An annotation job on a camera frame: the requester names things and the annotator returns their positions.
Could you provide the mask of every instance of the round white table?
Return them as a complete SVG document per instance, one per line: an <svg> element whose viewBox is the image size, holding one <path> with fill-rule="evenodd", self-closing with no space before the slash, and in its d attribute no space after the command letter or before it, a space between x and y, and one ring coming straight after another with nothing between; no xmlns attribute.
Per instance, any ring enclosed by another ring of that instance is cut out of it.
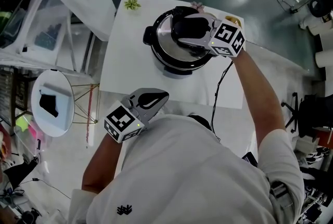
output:
<svg viewBox="0 0 333 224"><path fill-rule="evenodd" d="M68 114L67 114L67 129L63 130L55 125L45 121L39 114L39 110L37 107L40 108L40 89L42 86L55 86L57 89L61 89L66 93L70 94L70 105L68 107ZM74 94L73 89L64 74L59 71L55 70L47 70L43 72L35 81L32 94L31 94L31 108L32 113L37 122L39 128L47 135L51 137L59 137L64 135L68 129L70 128L71 124L73 123L74 119L74 111L75 111L75 102L74 102Z"/></svg>

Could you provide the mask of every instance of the black logo on shirt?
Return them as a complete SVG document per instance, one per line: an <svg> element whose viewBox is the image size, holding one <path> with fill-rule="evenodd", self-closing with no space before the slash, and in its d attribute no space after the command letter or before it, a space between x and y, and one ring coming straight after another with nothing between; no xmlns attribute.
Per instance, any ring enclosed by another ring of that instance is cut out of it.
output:
<svg viewBox="0 0 333 224"><path fill-rule="evenodd" d="M127 207L124 207L124 206L117 207L118 215L122 215L122 214L128 215L130 212L132 212L132 206L131 205L127 205Z"/></svg>

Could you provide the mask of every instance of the office chair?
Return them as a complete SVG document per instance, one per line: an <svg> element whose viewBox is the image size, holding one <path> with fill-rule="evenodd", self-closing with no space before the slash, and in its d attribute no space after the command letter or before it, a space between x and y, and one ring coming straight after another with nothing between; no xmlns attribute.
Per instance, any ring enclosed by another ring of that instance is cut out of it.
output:
<svg viewBox="0 0 333 224"><path fill-rule="evenodd" d="M281 103L281 106L286 106L292 113L292 117L288 121L286 128L294 122L294 129L291 130L294 133L297 130L299 136L305 135L316 138L316 127L333 127L333 95L328 97L318 97L317 95L304 96L304 100L301 100L298 106L297 93L292 94L296 97L295 108L285 102Z"/></svg>

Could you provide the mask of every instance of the green succulent plant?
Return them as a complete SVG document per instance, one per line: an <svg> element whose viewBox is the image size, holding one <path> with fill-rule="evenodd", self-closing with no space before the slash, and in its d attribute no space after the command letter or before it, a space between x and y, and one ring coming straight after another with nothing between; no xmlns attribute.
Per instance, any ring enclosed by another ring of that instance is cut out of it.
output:
<svg viewBox="0 0 333 224"><path fill-rule="evenodd" d="M139 7L141 7L141 5L137 2L137 0L127 0L124 4L127 10L128 9L136 10Z"/></svg>

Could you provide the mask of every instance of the white tabletop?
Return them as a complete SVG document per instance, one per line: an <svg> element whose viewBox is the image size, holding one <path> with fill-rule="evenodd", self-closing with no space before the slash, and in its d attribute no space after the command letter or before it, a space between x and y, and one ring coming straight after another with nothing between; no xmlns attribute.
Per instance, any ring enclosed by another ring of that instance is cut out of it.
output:
<svg viewBox="0 0 333 224"><path fill-rule="evenodd" d="M190 3L175 0L138 0L141 8L126 10L124 1L114 20L103 70L100 90L113 93L130 94L138 88L154 87L167 91L170 99L202 105L214 105L215 92L222 72L230 64L230 58L212 58L202 68L182 79L170 78L158 69L158 62L151 47L143 43L147 26L164 12L176 6L190 6ZM228 14L217 9L205 7L205 12L223 19ZM244 27L244 20L237 17ZM230 68L220 85L218 107L241 109L243 88L234 66Z"/></svg>
<svg viewBox="0 0 333 224"><path fill-rule="evenodd" d="M70 106L69 106L69 113L68 113L68 128L66 130L60 129L55 125L46 122L41 118L37 112L37 107L40 107L40 87L43 85L55 86L58 89L65 91L67 94L71 95L70 99ZM31 108L32 113L35 118L36 123L38 124L39 128L47 135L51 137L59 137L64 135L68 129L70 128L73 118L74 118L74 94L70 83L68 82L66 76L64 76L59 71L47 70L44 71L35 81L32 93L31 93Z"/></svg>

